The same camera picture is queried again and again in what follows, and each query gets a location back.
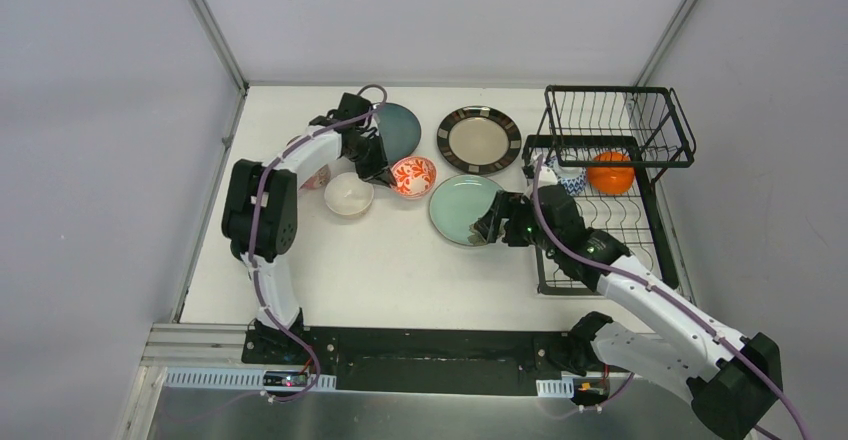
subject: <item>white table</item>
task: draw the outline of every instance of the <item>white table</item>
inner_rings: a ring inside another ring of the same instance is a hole
[[[309,120],[338,105],[342,92],[357,90],[250,89],[181,322],[246,324],[255,317],[258,304],[247,271],[230,254],[220,228],[232,165],[242,158],[263,161],[276,155]],[[448,113],[469,105],[490,106],[509,115],[526,138],[536,133],[545,107],[542,89],[388,91],[390,102],[418,116],[423,133],[416,154],[435,162],[439,183],[460,173],[436,148],[436,128]],[[379,92],[368,95],[378,100]],[[520,167],[518,159],[489,178],[507,190],[523,191]],[[352,171],[353,165],[339,160],[331,168],[336,175]],[[538,295],[535,257],[529,247],[471,248],[445,240],[429,221],[429,195],[409,201],[376,187],[371,210],[353,221],[330,212],[322,195],[318,190],[299,197],[297,239],[288,253],[307,325],[563,331],[597,310],[631,330],[650,331],[609,300]]]

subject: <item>black and white plate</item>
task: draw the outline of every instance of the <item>black and white plate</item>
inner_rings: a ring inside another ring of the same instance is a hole
[[[521,132],[511,118],[489,107],[465,107],[442,120],[436,143],[445,160],[465,173],[491,175],[521,152]]]

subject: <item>white wall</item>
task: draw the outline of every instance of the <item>white wall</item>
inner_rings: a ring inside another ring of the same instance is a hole
[[[0,0],[0,437],[116,431],[237,94],[186,0]]]
[[[848,0],[702,0],[652,83],[699,142],[665,181],[697,298],[774,338],[814,438],[844,438]]]
[[[681,0],[207,0],[245,76],[632,83]]]

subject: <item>black dish rack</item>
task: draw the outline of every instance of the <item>black dish rack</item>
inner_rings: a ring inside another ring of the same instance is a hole
[[[525,165],[541,153],[546,162],[555,159],[561,166],[632,167],[636,181],[627,192],[606,195],[587,185],[575,196],[577,206],[586,226],[624,242],[654,274],[677,288],[680,280],[654,188],[669,168],[694,161],[697,144],[677,94],[658,87],[552,85],[545,89],[545,103],[536,135],[524,143]],[[623,153],[630,161],[593,160],[608,151]],[[536,260],[540,294],[594,295],[538,249]]]

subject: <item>red and white patterned bowl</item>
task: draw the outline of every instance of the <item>red and white patterned bowl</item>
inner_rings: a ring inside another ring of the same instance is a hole
[[[429,158],[406,157],[392,167],[397,185],[392,190],[410,200],[421,198],[436,184],[436,165]]]

